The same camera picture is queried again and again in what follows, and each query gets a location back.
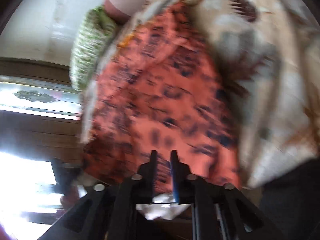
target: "red patterned cloth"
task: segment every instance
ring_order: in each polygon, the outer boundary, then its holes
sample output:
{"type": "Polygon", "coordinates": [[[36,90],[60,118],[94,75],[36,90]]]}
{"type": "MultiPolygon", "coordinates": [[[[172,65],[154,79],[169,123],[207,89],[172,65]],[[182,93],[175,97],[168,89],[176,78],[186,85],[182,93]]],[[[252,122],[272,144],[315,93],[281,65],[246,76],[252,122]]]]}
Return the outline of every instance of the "red patterned cloth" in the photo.
{"type": "Polygon", "coordinates": [[[177,150],[194,174],[239,187],[221,78],[183,3],[140,26],[98,77],[91,133],[85,171],[107,183],[135,173],[157,150],[156,190],[170,192],[169,158],[177,150]]]}

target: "white surface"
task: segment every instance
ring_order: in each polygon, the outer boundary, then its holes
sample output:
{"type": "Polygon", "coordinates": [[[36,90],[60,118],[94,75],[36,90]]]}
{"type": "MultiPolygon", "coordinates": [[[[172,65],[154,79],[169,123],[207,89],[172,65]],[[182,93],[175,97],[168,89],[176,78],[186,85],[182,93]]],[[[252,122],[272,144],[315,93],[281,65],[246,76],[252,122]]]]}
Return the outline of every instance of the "white surface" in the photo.
{"type": "Polygon", "coordinates": [[[84,14],[104,0],[23,0],[0,36],[0,57],[69,65],[84,14]]]}

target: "red fabric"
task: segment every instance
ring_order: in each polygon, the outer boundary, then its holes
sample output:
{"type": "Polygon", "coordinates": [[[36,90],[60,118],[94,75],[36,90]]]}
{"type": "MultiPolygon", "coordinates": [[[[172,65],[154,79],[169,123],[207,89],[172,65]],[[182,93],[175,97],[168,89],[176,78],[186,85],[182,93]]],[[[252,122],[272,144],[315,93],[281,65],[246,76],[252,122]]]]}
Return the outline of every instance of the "red fabric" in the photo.
{"type": "Polygon", "coordinates": [[[239,187],[235,136],[220,75],[183,3],[141,26],[98,77],[85,171],[121,182],[160,154],[156,189],[172,190],[169,158],[178,151],[209,182],[239,187]]]}

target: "beige patterned fabric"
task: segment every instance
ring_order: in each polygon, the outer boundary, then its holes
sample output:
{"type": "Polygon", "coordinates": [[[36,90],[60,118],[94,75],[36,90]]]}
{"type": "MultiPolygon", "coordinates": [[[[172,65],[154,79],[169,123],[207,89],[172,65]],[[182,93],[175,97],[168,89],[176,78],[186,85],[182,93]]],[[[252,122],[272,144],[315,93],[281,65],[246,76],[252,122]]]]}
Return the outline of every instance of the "beige patterned fabric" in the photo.
{"type": "MultiPolygon", "coordinates": [[[[177,1],[149,0],[101,58],[98,73],[116,53],[117,44],[138,24],[177,1]]],[[[305,30],[297,29],[292,12],[280,0],[187,1],[192,6],[192,22],[206,37],[220,69],[238,124],[243,185],[258,187],[315,158],[315,125],[320,125],[314,118],[320,114],[319,97],[315,96],[320,88],[316,82],[320,51],[319,46],[301,49],[305,35],[296,33],[305,30]],[[310,75],[314,79],[311,89],[310,75]]],[[[90,138],[95,96],[93,79],[85,94],[83,143],[90,138]]]]}

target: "green and white fabric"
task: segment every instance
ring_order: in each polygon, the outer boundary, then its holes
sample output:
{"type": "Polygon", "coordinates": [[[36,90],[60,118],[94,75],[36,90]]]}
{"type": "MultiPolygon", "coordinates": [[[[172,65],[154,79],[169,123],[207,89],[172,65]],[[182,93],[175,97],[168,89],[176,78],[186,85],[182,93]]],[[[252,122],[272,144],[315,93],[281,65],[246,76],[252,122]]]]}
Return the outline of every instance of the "green and white fabric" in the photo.
{"type": "Polygon", "coordinates": [[[85,90],[94,73],[96,62],[113,38],[116,27],[103,6],[87,12],[71,52],[69,75],[74,89],[85,90]]]}

